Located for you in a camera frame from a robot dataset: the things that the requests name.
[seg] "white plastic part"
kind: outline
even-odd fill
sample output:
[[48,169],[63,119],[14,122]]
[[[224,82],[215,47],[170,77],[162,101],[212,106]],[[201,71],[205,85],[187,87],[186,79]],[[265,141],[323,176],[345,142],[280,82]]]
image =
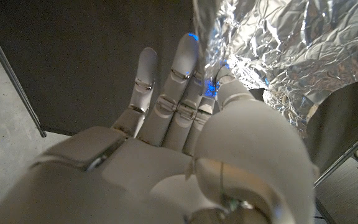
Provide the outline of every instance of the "white plastic part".
[[203,97],[200,103],[200,107],[197,110],[196,118],[193,121],[189,133],[186,138],[185,145],[182,152],[186,155],[193,156],[194,148],[203,130],[205,122],[211,117],[214,111],[215,100],[207,97]]
[[58,161],[82,168],[92,163],[109,147],[118,147],[124,140],[125,135],[119,131],[92,127],[51,147],[36,158],[35,163]]
[[167,133],[162,142],[162,147],[181,152],[193,119],[196,116],[198,105],[202,99],[201,80],[193,76],[180,100],[180,105],[173,115]]
[[135,137],[143,125],[145,113],[143,111],[127,108],[122,115],[114,122],[112,128]]
[[153,49],[147,47],[139,56],[135,86],[129,107],[114,122],[112,128],[118,129],[131,137],[137,135],[150,106],[156,70],[157,54]]
[[104,162],[101,175],[129,194],[145,198],[161,180],[184,174],[190,161],[191,157],[182,153],[128,139]]
[[185,34],[179,42],[172,71],[167,77],[156,105],[140,129],[138,138],[153,146],[160,146],[183,92],[193,74],[198,58],[198,43]]
[[203,208],[222,209],[203,195],[194,175],[187,180],[183,174],[167,177],[156,184],[150,194],[152,198],[172,205],[188,217]]
[[179,46],[172,63],[172,70],[190,76],[198,60],[198,42],[194,34],[185,34],[179,41]]
[[[218,100],[233,100],[226,104],[218,102],[224,109],[205,124],[196,143],[195,162],[201,158],[210,159],[258,177],[276,195],[281,195],[280,203],[288,205],[295,223],[312,224],[313,164],[303,141],[278,112],[263,102],[250,100],[248,97],[235,99],[229,94],[229,90],[227,88],[227,92],[222,92],[224,96],[219,95],[221,89],[218,91]],[[233,95],[240,93],[237,86],[232,90]],[[244,96],[247,96],[245,87],[243,91]],[[198,183],[201,189],[205,189],[204,185],[208,186],[216,181],[198,178]],[[236,190],[241,198],[243,192],[241,189]],[[231,192],[230,196],[235,198],[235,193]],[[287,214],[283,215],[282,212],[284,211],[272,211],[272,223],[285,221],[286,218],[283,217],[287,217]]]
[[157,53],[150,48],[145,48],[139,56],[135,87],[132,92],[130,106],[146,112],[150,106],[153,94],[154,79],[157,74]]

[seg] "concrete floor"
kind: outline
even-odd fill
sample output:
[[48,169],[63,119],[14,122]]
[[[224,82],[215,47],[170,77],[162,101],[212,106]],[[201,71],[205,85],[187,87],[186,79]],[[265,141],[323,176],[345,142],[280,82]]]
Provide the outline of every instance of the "concrete floor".
[[67,137],[48,133],[41,138],[0,63],[0,199],[35,156]]

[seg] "dark wall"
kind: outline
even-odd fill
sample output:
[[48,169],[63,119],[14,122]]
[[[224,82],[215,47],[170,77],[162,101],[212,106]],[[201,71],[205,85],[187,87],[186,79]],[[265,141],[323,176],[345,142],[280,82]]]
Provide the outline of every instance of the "dark wall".
[[0,1],[0,45],[42,129],[74,134],[124,111],[144,47],[160,91],[192,14],[191,0]]

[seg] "crumpled aluminum foil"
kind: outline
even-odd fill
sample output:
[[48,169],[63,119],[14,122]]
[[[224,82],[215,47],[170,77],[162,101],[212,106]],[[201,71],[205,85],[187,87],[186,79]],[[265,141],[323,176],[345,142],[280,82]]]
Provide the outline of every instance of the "crumpled aluminum foil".
[[228,66],[305,136],[317,107],[358,81],[358,0],[193,0],[200,70]]

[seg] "fingertip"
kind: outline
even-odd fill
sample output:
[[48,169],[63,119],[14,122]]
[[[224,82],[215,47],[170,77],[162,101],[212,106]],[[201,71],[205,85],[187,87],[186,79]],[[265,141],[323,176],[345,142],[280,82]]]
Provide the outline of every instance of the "fingertip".
[[179,41],[179,45],[173,59],[172,69],[182,75],[190,76],[198,60],[198,38],[187,33]]
[[149,85],[153,84],[157,73],[158,57],[155,50],[146,47],[140,53],[136,78]]

